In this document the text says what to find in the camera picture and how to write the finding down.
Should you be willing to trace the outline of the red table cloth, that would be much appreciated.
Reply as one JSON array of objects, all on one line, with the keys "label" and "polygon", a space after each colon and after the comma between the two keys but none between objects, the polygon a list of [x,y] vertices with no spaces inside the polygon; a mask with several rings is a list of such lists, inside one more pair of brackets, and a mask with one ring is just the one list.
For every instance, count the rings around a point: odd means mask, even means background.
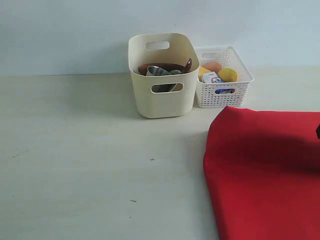
[{"label": "red table cloth", "polygon": [[316,111],[217,115],[203,169],[220,239],[319,239],[319,124]]}]

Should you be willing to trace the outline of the yellow lemon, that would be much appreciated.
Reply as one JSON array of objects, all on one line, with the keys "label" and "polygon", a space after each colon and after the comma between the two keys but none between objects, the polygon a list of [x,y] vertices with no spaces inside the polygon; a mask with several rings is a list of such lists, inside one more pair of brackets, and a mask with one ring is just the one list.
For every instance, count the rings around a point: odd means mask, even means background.
[{"label": "yellow lemon", "polygon": [[218,77],[226,83],[234,83],[238,81],[238,73],[232,68],[222,68],[218,73]]}]

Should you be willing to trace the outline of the blue white milk carton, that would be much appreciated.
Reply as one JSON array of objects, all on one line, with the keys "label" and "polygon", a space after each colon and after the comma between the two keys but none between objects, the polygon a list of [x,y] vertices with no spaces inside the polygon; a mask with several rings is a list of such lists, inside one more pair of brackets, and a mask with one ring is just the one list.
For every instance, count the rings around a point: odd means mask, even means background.
[{"label": "blue white milk carton", "polygon": [[[224,81],[218,76],[218,74],[214,71],[204,73],[201,76],[201,80],[205,84],[214,84],[214,83],[224,83]],[[215,93],[216,94],[232,94],[235,92],[235,89],[230,88],[230,89],[216,89]]]}]

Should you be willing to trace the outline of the brown egg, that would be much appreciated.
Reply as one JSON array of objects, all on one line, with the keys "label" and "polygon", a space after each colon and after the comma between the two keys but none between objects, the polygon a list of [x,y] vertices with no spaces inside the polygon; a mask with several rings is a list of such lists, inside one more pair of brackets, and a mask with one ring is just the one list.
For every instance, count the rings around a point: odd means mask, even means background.
[{"label": "brown egg", "polygon": [[215,73],[218,73],[223,69],[222,65],[218,62],[208,62],[207,64],[203,65],[203,67]]}]

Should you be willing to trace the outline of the yellow cheese wedge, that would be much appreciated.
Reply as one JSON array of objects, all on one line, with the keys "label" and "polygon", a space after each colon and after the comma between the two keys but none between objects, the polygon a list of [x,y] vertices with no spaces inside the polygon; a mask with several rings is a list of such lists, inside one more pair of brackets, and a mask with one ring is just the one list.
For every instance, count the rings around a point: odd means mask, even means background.
[{"label": "yellow cheese wedge", "polygon": [[202,80],[202,76],[204,74],[207,74],[207,73],[210,73],[210,72],[211,72],[211,70],[209,70],[209,69],[207,69],[207,68],[205,68],[203,66],[200,66],[199,67],[199,71],[198,71],[198,79],[199,79],[199,81],[202,82],[203,81]]}]

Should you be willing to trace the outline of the dark wooden spoon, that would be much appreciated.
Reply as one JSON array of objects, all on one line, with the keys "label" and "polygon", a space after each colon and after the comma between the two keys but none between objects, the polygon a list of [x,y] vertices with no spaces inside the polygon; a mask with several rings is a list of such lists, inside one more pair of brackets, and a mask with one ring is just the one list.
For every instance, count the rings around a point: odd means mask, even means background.
[{"label": "dark wooden spoon", "polygon": [[181,73],[182,74],[188,73],[192,67],[192,63],[193,63],[192,59],[189,58],[186,65],[184,66],[183,70],[181,71]]}]

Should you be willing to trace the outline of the stainless steel cup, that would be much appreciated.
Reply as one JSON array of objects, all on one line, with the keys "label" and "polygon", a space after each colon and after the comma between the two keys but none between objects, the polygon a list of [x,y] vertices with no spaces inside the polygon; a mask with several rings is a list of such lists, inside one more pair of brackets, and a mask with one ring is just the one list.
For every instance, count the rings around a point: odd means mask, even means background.
[{"label": "stainless steel cup", "polygon": [[[147,67],[146,76],[147,77],[160,77],[160,76],[171,76],[172,73],[155,65],[150,65]],[[168,84],[156,84],[151,87],[152,92],[154,93],[168,93],[172,92],[177,84],[168,83]]]}]

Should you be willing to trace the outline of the brown round plate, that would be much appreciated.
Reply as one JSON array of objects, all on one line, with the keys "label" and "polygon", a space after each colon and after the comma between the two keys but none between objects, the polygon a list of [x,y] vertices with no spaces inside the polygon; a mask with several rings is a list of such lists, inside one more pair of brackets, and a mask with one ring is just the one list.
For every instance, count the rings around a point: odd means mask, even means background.
[{"label": "brown round plate", "polygon": [[159,67],[159,68],[162,68],[162,69],[166,70],[167,72],[170,72],[170,71],[173,71],[173,70],[182,71],[185,68],[184,66],[179,65],[179,64],[175,64],[175,63],[156,62],[156,63],[146,63],[146,64],[143,64],[143,65],[140,65],[137,68],[137,72],[140,75],[146,76],[149,66],[156,66],[156,67]]}]

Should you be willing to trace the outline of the white perforated plastic basket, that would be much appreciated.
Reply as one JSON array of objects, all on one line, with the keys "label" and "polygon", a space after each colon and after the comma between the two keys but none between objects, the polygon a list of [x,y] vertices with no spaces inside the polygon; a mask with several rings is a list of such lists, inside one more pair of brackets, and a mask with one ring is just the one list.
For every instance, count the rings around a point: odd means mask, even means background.
[{"label": "white perforated plastic basket", "polygon": [[247,95],[254,78],[232,46],[203,46],[194,48],[200,65],[217,62],[236,71],[236,82],[204,83],[197,80],[195,98],[200,108],[238,107]]}]

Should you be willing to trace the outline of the cream plastic storage bin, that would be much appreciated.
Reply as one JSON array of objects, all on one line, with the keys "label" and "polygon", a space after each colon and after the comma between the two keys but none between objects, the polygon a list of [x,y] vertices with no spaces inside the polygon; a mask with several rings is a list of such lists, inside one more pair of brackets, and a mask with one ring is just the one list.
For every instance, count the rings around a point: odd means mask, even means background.
[{"label": "cream plastic storage bin", "polygon": [[[146,76],[138,68],[145,64],[192,65],[188,73]],[[146,118],[179,117],[194,104],[200,62],[189,38],[180,33],[136,35],[128,41],[128,66],[138,112]]]}]

